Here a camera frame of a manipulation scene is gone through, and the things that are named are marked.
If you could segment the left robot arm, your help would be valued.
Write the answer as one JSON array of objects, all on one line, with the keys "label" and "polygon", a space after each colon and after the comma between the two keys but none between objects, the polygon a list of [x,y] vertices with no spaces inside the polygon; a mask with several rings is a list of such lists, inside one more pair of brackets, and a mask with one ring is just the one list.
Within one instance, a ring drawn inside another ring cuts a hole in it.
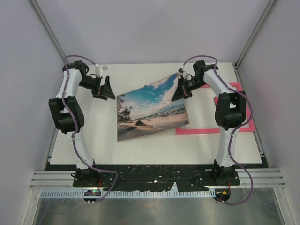
[{"label": "left robot arm", "polygon": [[89,67],[81,60],[66,64],[62,69],[60,91],[48,101],[55,127],[66,135],[77,157],[76,170],[71,174],[76,187],[94,187],[100,182],[100,171],[83,138],[85,118],[76,99],[77,91],[79,87],[84,87],[91,91],[94,98],[115,100],[110,78],[101,76],[106,69],[106,66],[95,64],[95,74],[88,75]]}]

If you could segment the beach photo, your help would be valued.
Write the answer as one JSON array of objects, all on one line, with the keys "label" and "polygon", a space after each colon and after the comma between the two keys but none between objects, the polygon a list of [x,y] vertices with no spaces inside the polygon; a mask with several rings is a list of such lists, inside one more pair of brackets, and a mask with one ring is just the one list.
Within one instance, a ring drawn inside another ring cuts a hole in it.
[{"label": "beach photo", "polygon": [[117,141],[138,138],[189,124],[184,99],[172,101],[179,76],[117,96]]}]

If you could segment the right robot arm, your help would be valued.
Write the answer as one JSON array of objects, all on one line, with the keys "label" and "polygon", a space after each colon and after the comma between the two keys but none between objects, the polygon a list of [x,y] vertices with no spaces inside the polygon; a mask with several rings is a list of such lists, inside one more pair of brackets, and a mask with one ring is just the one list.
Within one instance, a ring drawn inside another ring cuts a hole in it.
[{"label": "right robot arm", "polygon": [[234,152],[237,134],[246,120],[245,92],[235,90],[226,82],[216,66],[207,65],[203,60],[193,64],[195,75],[187,79],[188,73],[182,65],[178,70],[178,86],[172,101],[192,97],[192,91],[208,85],[217,96],[215,121],[220,129],[219,148],[214,166],[212,179],[218,184],[226,184],[234,178],[236,162]]}]

